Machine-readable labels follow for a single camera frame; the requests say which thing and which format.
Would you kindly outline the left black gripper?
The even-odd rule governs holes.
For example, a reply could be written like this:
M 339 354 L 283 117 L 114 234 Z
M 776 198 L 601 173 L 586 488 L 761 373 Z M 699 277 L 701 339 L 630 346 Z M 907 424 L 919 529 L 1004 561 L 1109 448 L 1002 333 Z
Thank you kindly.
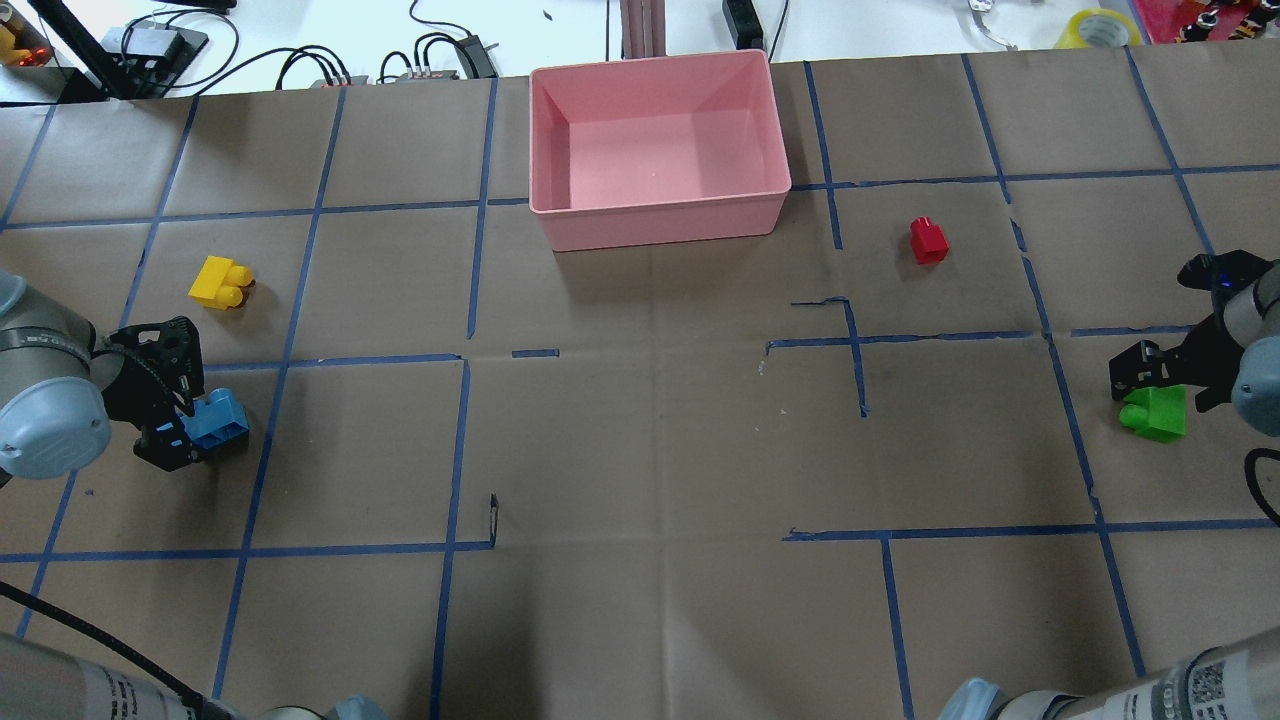
M 137 457 L 164 471 L 206 459 L 179 418 L 193 416 L 205 396 L 204 355 L 189 318 L 120 328 L 101 342 L 100 360 L 106 414 L 141 430 Z

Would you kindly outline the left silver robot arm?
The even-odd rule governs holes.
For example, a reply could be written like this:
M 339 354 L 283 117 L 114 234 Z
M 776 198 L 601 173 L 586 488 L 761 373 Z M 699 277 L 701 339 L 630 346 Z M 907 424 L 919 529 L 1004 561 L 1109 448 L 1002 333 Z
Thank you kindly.
M 114 423 L 140 432 L 134 455 L 165 471 L 204 461 L 191 437 L 205 393 L 198 329 L 187 316 L 108 336 L 10 272 L 1 273 L 3 480 L 88 466 Z

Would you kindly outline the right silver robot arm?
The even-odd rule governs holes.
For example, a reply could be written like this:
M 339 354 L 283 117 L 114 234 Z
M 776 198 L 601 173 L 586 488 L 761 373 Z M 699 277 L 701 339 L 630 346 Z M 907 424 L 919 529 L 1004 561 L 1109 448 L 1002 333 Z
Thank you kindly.
M 1244 250 L 1203 252 L 1184 264 L 1178 283 L 1208 292 L 1212 311 L 1175 347 L 1140 340 L 1108 360 L 1121 423 L 1138 436 L 1175 439 L 1194 388 L 1196 411 L 1229 404 L 1247 425 L 1277 437 L 1277 261 Z

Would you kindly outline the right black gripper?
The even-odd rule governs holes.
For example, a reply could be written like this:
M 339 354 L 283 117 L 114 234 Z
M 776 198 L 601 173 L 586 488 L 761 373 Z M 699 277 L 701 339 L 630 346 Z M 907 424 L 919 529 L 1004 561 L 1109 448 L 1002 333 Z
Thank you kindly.
M 1199 388 L 1194 397 L 1198 413 L 1229 401 L 1244 346 L 1230 334 L 1226 310 L 1251 284 L 1251 252 L 1198 254 L 1181 266 L 1176 281 L 1185 288 L 1207 292 L 1211 314 L 1174 348 L 1162 351 L 1156 342 L 1139 340 L 1112 356 L 1108 360 L 1112 401 L 1123 402 L 1138 389 L 1179 384 Z

